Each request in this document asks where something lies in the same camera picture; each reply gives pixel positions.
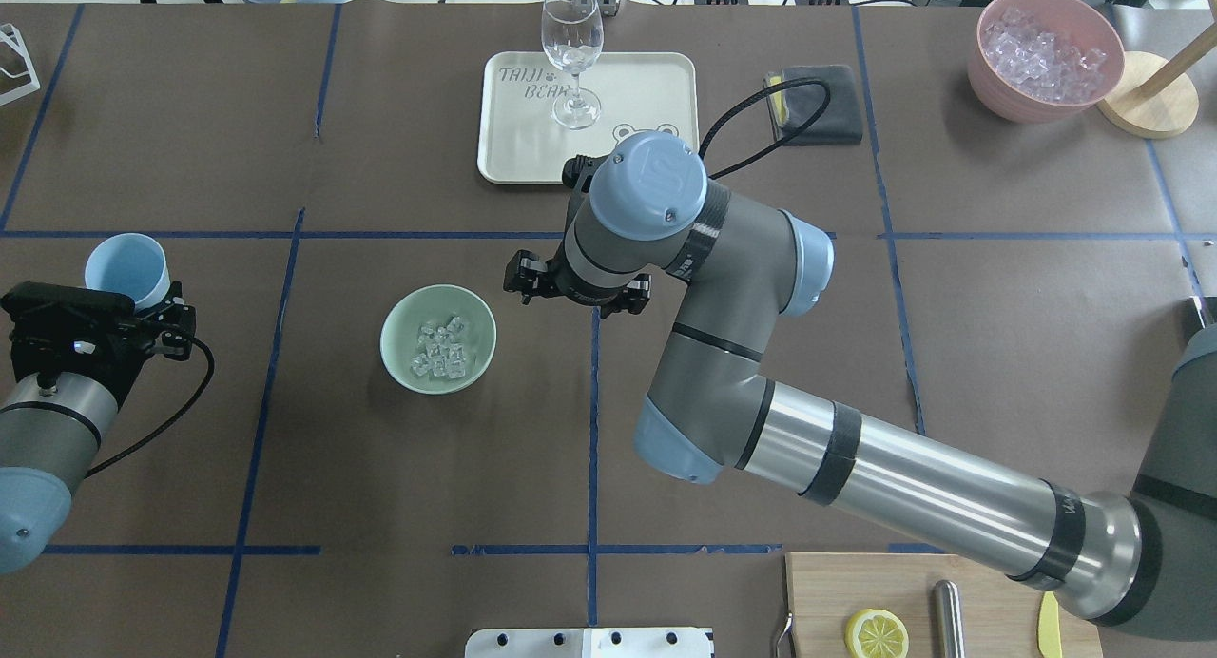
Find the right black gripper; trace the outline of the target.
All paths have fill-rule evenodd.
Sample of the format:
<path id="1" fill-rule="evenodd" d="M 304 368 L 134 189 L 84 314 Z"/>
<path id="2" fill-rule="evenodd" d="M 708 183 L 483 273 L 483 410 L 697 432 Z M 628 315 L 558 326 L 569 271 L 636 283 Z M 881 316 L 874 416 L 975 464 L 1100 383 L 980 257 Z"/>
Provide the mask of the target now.
<path id="1" fill-rule="evenodd" d="M 635 274 L 633 279 L 630 274 L 602 272 L 591 268 L 587 277 L 565 259 L 542 261 L 531 251 L 514 252 L 503 280 L 503 289 L 518 294 L 522 304 L 529 304 L 534 298 L 550 299 L 555 289 L 559 297 L 583 306 L 604 306 L 623 291 L 623 310 L 630 315 L 643 315 L 650 303 L 650 286 L 649 272 Z"/>

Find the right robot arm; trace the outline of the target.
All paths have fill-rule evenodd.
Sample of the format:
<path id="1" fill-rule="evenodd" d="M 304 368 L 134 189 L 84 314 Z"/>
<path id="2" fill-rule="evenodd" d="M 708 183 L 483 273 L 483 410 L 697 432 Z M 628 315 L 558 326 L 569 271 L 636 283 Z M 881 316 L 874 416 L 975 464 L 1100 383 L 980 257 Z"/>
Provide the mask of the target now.
<path id="1" fill-rule="evenodd" d="M 759 372 L 776 319 L 811 310 L 835 251 L 787 210 L 714 182 L 669 133 L 563 167 L 556 254 L 520 251 L 504 288 L 643 313 L 647 272 L 686 283 L 643 401 L 636 455 L 708 484 L 735 468 L 1056 594 L 1100 628 L 1215 639 L 1215 324 L 1170 377 L 1131 493 L 1079 496 Z"/>

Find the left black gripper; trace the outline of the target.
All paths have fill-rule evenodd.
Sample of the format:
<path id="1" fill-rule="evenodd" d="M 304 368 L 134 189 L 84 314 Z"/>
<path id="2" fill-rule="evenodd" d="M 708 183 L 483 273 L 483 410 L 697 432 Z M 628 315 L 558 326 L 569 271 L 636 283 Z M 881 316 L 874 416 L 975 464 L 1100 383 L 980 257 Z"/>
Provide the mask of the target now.
<path id="1" fill-rule="evenodd" d="M 195 334 L 194 306 L 183 297 L 168 297 L 153 308 L 152 325 L 140 319 L 110 328 L 39 330 L 13 324 L 11 362 L 17 379 L 30 373 L 80 373 L 99 382 L 133 382 L 153 352 L 185 362 L 195 349 Z"/>

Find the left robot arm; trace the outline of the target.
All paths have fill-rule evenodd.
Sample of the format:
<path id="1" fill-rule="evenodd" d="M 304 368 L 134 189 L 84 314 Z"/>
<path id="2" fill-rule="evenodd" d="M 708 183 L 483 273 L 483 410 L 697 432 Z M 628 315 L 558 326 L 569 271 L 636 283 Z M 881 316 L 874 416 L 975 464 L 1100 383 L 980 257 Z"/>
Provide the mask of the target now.
<path id="1" fill-rule="evenodd" d="M 2 297 L 16 386 L 1 412 L 1 569 L 33 563 L 150 358 L 187 360 L 196 313 L 172 288 L 139 311 L 113 291 L 26 281 Z"/>

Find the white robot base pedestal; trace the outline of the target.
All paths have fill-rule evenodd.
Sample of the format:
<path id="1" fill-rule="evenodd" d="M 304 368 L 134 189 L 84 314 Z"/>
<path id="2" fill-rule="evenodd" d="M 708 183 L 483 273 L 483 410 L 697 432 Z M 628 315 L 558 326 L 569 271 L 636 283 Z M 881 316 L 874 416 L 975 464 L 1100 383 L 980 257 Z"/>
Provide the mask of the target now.
<path id="1" fill-rule="evenodd" d="M 714 657 L 703 628 L 539 628 L 471 632 L 465 657 Z"/>

